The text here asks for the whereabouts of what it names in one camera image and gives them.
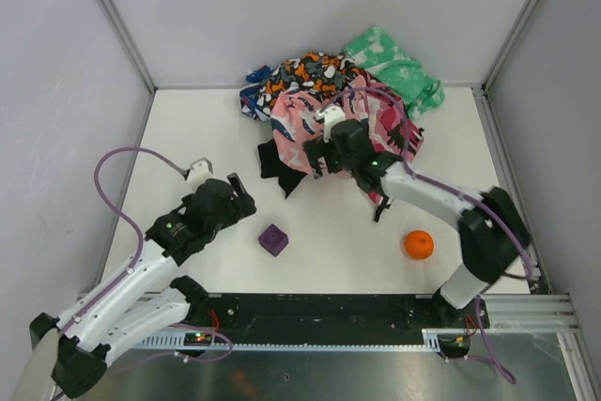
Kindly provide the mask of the pink navy patterned cloth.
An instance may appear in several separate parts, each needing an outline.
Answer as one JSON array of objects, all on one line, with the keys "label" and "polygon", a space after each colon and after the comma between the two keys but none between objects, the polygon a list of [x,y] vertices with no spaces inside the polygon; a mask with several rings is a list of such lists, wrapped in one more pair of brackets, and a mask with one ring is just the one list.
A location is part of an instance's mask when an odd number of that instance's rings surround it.
[{"label": "pink navy patterned cloth", "polygon": [[291,89],[281,94],[271,109],[270,125],[278,156],[293,170],[313,172],[303,143],[323,135],[323,124],[316,121],[321,107],[319,99],[305,91]]}]

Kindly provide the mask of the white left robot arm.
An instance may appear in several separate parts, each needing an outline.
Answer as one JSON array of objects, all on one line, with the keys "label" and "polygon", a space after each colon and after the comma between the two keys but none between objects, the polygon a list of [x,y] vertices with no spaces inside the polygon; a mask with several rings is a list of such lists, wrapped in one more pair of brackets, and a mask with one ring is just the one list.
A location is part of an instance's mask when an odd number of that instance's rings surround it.
[{"label": "white left robot arm", "polygon": [[127,350],[159,330],[183,325],[227,343],[217,328],[209,293],[176,270],[204,251],[217,234],[254,215],[255,200],[237,173],[214,176],[206,158],[183,168],[150,150],[188,186],[180,203],[148,230],[120,267],[57,316],[41,313],[29,325],[33,348],[52,345],[47,374],[70,399],[89,392]]}]

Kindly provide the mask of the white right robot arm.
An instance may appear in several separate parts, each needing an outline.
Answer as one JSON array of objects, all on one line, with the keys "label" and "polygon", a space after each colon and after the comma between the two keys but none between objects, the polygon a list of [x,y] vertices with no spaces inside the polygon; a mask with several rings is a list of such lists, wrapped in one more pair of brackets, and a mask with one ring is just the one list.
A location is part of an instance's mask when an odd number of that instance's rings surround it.
[{"label": "white right robot arm", "polygon": [[487,192],[447,184],[412,169],[402,156],[378,151],[357,120],[335,124],[329,134],[303,144],[316,176],[345,171],[366,193],[400,200],[437,217],[459,236],[461,262],[432,296],[434,315],[450,324],[478,296],[508,276],[517,259],[532,277],[531,235],[504,189]]}]

